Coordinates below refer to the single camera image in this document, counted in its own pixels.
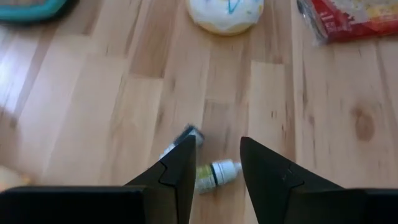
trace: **wood knot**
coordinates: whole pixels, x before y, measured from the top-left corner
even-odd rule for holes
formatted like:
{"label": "wood knot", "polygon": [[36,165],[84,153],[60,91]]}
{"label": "wood knot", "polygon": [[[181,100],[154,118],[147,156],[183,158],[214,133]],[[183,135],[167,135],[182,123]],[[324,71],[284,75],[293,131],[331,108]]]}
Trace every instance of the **wood knot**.
{"label": "wood knot", "polygon": [[374,136],[374,121],[371,115],[362,108],[356,107],[351,111],[355,118],[355,133],[360,141],[370,141]]}

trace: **white bottle cap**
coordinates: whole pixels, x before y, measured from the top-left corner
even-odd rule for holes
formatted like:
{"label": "white bottle cap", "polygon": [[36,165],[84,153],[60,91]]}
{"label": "white bottle cap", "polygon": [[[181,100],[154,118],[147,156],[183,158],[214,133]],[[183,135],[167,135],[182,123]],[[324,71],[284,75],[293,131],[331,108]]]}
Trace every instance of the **white bottle cap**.
{"label": "white bottle cap", "polygon": [[218,185],[223,185],[234,180],[238,176],[238,172],[242,169],[242,164],[240,162],[233,162],[230,159],[214,162],[212,166],[216,174]]}

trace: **teal object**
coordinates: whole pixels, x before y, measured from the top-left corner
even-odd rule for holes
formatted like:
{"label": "teal object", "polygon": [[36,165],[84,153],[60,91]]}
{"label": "teal object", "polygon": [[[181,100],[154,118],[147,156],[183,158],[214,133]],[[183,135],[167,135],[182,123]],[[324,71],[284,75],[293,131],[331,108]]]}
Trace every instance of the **teal object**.
{"label": "teal object", "polygon": [[46,0],[42,4],[29,7],[0,6],[0,21],[34,22],[50,19],[57,15],[68,0]]}

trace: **teal pet bed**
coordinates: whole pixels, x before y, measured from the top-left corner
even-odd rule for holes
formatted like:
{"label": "teal pet bed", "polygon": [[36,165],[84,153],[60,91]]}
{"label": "teal pet bed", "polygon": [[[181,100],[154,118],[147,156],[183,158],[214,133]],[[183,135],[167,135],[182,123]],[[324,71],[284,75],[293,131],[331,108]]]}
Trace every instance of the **teal pet bed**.
{"label": "teal pet bed", "polygon": [[0,21],[31,23],[64,15],[77,0],[0,0]]}

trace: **red package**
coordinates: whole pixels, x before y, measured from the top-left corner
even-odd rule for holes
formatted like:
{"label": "red package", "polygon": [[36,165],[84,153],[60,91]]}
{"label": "red package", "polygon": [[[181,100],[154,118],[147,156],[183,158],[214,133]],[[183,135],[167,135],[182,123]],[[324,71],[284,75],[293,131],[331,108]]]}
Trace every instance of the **red package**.
{"label": "red package", "polygon": [[398,0],[297,0],[319,43],[398,32]]}

